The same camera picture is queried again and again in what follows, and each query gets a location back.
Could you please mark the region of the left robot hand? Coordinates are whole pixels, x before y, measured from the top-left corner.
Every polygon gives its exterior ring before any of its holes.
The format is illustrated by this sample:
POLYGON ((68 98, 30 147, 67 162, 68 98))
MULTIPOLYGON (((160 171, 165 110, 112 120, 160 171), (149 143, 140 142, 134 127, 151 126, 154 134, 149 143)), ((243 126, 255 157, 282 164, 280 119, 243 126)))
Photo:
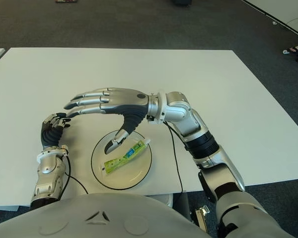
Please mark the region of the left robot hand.
POLYGON ((42 122, 40 138, 44 150, 59 146, 64 129, 70 127, 70 121, 66 113, 54 113, 42 122))

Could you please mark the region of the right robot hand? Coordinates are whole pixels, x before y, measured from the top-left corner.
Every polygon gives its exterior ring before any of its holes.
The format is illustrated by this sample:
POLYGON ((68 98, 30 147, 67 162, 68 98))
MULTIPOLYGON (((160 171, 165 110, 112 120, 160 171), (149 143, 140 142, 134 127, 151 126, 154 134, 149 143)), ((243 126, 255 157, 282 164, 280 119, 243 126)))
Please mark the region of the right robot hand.
POLYGON ((115 137, 104 149, 109 154, 142 122, 149 110, 149 96, 138 90, 125 88, 103 88, 81 93, 73 97, 65 106, 68 118, 86 114, 122 115, 123 124, 115 137))

